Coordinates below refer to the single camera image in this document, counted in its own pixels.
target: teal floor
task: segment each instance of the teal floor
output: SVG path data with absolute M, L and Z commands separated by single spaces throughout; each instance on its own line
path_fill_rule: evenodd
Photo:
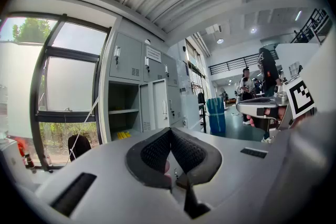
M 208 116 L 206 117 L 206 133 L 240 140 L 261 141 L 263 139 L 264 131 L 250 125 L 244 125 L 242 114 L 237 111 L 235 106 L 229 106 L 224 114 L 225 133 L 211 133 Z

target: shoe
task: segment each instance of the shoe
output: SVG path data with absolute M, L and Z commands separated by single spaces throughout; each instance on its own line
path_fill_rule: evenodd
M 271 138 L 267 138 L 267 139 L 264 139 L 262 138 L 263 140 L 261 140 L 262 143 L 271 143 Z

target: black metal railing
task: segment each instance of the black metal railing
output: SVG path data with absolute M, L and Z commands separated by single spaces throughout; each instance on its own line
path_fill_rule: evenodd
M 329 16 L 324 10 L 314 9 L 305 25 L 297 33 L 291 43 L 308 43 L 314 37 L 314 34 L 319 40 L 319 37 L 316 33 L 318 33 L 328 18 Z
M 279 57 L 275 50 L 270 50 L 270 53 L 273 56 L 274 60 L 278 60 Z M 253 54 L 245 57 L 241 57 L 238 59 L 234 59 L 228 62 L 222 62 L 217 65 L 210 66 L 211 75 L 222 73 L 225 71 L 230 71 L 237 68 L 245 68 L 251 65 L 255 65 L 258 62 L 259 54 Z

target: person in white shirt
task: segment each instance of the person in white shirt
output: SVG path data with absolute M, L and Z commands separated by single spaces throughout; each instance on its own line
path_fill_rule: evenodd
M 253 96 L 251 92 L 253 91 L 253 82 L 250 79 L 250 70 L 248 68 L 243 69 L 243 77 L 240 80 L 240 92 L 241 92 L 241 100 L 252 99 Z M 243 124 L 249 125 L 250 121 L 247 119 L 247 115 L 243 114 Z

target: tree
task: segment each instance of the tree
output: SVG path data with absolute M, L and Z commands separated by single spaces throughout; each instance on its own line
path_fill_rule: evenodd
M 25 22 L 18 27 L 13 25 L 14 41 L 44 43 L 51 29 L 48 20 L 26 18 Z

